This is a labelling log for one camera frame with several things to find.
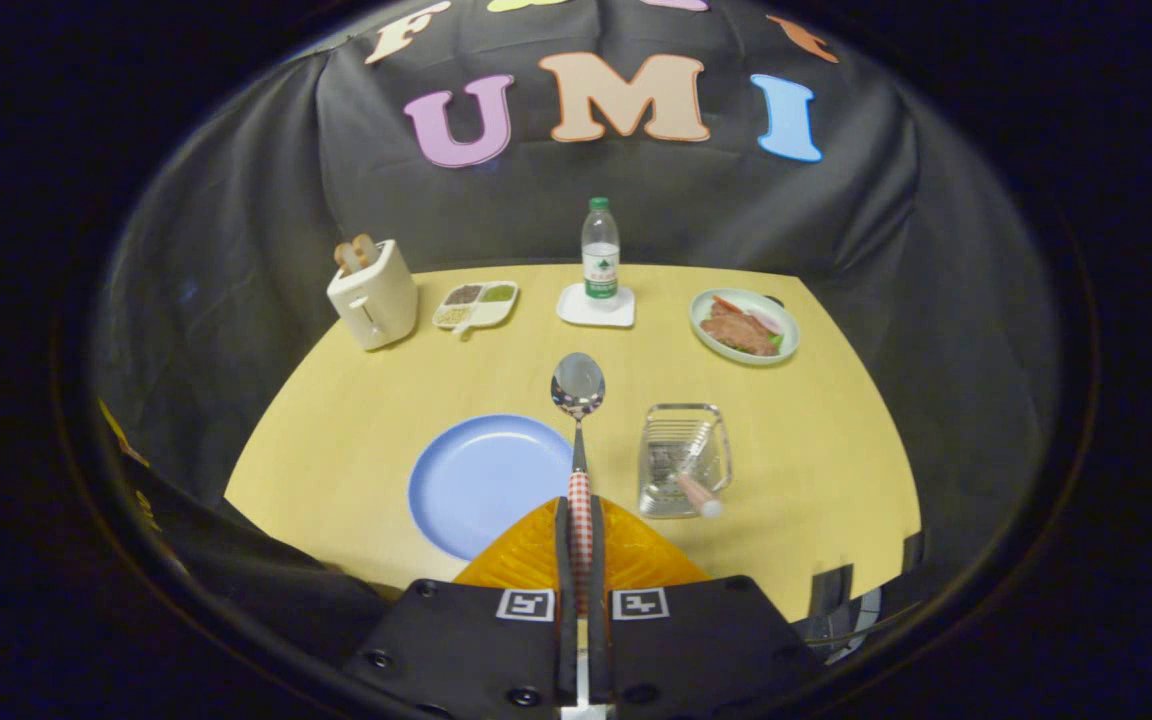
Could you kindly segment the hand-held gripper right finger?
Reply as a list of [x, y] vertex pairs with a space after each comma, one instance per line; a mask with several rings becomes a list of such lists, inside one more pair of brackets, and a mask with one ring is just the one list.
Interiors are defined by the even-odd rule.
[[755, 719], [824, 665], [755, 579], [708, 577], [596, 498], [590, 692], [616, 719]]

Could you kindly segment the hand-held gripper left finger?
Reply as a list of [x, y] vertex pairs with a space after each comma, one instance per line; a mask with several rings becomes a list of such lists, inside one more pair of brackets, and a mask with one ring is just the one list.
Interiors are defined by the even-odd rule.
[[558, 719], [576, 694], [576, 602], [567, 558], [568, 502], [536, 507], [536, 588], [416, 579], [346, 674], [416, 719]]

